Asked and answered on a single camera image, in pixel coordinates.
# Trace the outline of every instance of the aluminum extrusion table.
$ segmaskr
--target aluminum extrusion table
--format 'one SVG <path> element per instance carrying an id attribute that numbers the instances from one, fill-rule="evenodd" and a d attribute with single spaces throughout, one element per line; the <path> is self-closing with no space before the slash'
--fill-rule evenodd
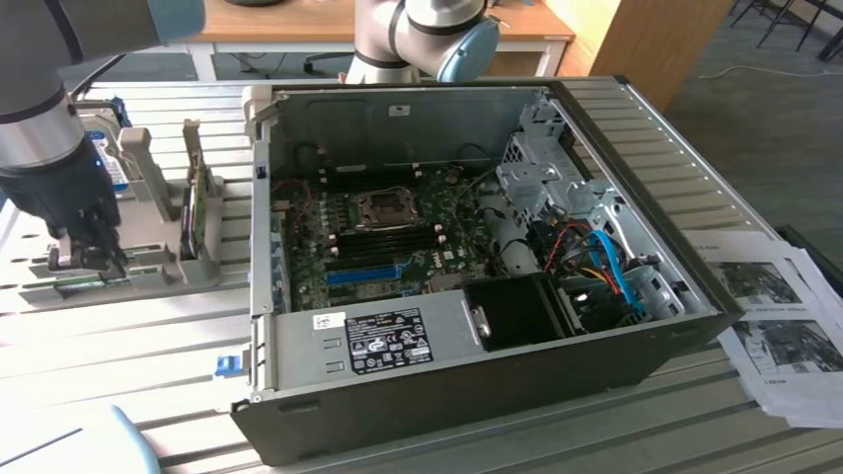
<path id="1" fill-rule="evenodd" d="M 682 229 L 772 232 L 631 87 L 612 78 L 564 82 Z M 843 469 L 843 432 L 792 430 L 784 420 L 767 417 L 718 346 L 672 359 L 638 387 L 275 471 L 263 467 L 228 415 L 215 411 L 246 380 L 211 379 L 216 354 L 250 340 L 246 85 L 100 84 L 88 94 L 125 100 L 135 125 L 155 137 L 164 174 L 173 177 L 187 166 L 181 121 L 202 119 L 206 160 L 227 180 L 223 273 L 230 284 L 200 294 L 0 316 L 0 415 L 117 404 L 168 474 Z M 43 233 L 43 224 L 7 205 L 0 275 L 23 240 L 32 244 Z"/>

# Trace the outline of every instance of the blue pcie slot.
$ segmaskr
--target blue pcie slot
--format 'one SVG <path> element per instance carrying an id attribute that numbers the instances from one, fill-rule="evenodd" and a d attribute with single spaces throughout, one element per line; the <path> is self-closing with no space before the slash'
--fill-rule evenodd
<path id="1" fill-rule="evenodd" d="M 338 272 L 326 276 L 328 285 L 346 283 L 366 283 L 399 279 L 403 268 L 400 266 L 382 267 L 378 269 L 355 270 L 352 272 Z"/>

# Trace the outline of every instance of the white label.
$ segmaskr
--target white label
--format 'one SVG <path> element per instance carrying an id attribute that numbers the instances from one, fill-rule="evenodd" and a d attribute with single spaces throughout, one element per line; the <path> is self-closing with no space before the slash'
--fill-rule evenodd
<path id="1" fill-rule="evenodd" d="M 328 313 L 314 315 L 314 331 L 334 329 L 346 326 L 346 313 Z"/>
<path id="2" fill-rule="evenodd" d="M 410 116 L 410 106 L 390 106 L 391 117 L 407 117 Z"/>
<path id="3" fill-rule="evenodd" d="M 101 131 L 93 130 L 88 131 L 88 138 L 91 138 L 93 148 L 96 148 L 96 153 L 100 156 L 100 160 L 103 160 L 103 166 L 111 175 L 111 183 L 115 187 L 115 191 L 123 191 L 127 188 L 129 180 L 127 179 L 127 174 L 123 171 L 120 160 L 117 157 L 108 154 L 108 148 L 111 145 L 108 137 Z"/>

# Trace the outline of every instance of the motherboard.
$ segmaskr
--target motherboard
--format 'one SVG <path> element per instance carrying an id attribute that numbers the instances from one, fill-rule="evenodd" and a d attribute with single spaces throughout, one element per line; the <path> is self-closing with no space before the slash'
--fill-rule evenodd
<path id="1" fill-rule="evenodd" d="M 476 185 L 456 164 L 278 180 L 292 310 L 456 289 L 492 276 Z"/>

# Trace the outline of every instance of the warning label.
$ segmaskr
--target warning label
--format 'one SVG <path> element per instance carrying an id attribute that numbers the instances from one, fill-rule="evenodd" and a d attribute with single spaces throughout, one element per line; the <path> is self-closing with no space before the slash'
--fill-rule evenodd
<path id="1" fill-rule="evenodd" d="M 360 375 L 434 360 L 419 308 L 348 318 L 346 334 Z"/>

